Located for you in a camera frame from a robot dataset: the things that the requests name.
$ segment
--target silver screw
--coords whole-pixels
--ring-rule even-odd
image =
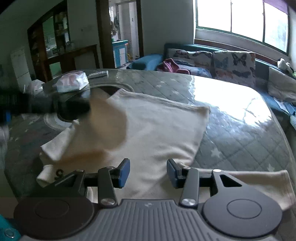
[[[185,206],[193,206],[193,205],[195,205],[195,200],[191,199],[191,198],[184,198],[182,200],[182,204]]]
[[[101,200],[101,204],[103,204],[104,206],[112,206],[115,204],[115,200],[112,198],[103,198]]]
[[[11,230],[11,229],[5,229],[5,230],[4,230],[4,235],[5,235],[6,237],[9,237],[9,238],[12,238],[12,239],[15,237],[15,233],[14,233],[14,231]]]

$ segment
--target white plush toy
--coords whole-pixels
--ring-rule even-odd
[[[290,63],[286,63],[283,58],[278,60],[278,68],[283,71],[288,71],[290,74],[293,74],[294,70],[291,68]]]

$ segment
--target blue sofa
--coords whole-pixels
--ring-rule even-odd
[[[224,49],[218,49],[218,48],[213,48],[213,47],[203,46],[203,45],[185,45],[185,44],[167,43],[164,45],[163,55],[150,54],[150,55],[144,56],[140,59],[133,61],[127,67],[127,69],[156,70],[157,65],[164,60],[165,58],[164,56],[167,56],[167,51],[170,48],[182,49],[186,51],[208,51],[208,52],[224,50]],[[290,115],[294,115],[296,109],[290,103],[284,102],[284,105],[286,106],[286,109],[288,110],[289,113],[283,111],[278,105],[278,103],[274,100],[274,98],[268,94],[267,82],[269,78],[269,67],[272,67],[281,71],[279,68],[275,67],[274,65],[271,65],[264,61],[256,59],[255,75],[256,77],[260,78],[261,81],[256,82],[255,90],[261,94],[261,96],[264,98],[267,105],[271,108],[271,110],[274,112],[274,114],[278,118],[282,128],[285,130],[289,125]]]

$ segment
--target door frame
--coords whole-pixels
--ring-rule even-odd
[[[144,47],[143,47],[141,0],[136,0],[136,6],[137,6],[137,19],[138,19],[139,54],[140,54],[140,57],[143,57]],[[103,67],[106,69],[114,69],[115,64],[114,64],[113,46],[112,46],[112,40],[111,40],[111,25],[110,25],[108,0],[96,0],[96,16],[97,16],[97,25],[98,25]]]

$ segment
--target plastic package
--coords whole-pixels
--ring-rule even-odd
[[[41,80],[33,80],[30,82],[25,92],[30,95],[37,95],[38,93],[43,91],[43,84],[44,82],[42,82]]]
[[[72,72],[63,75],[56,83],[57,91],[65,93],[83,89],[89,80],[83,71]]]

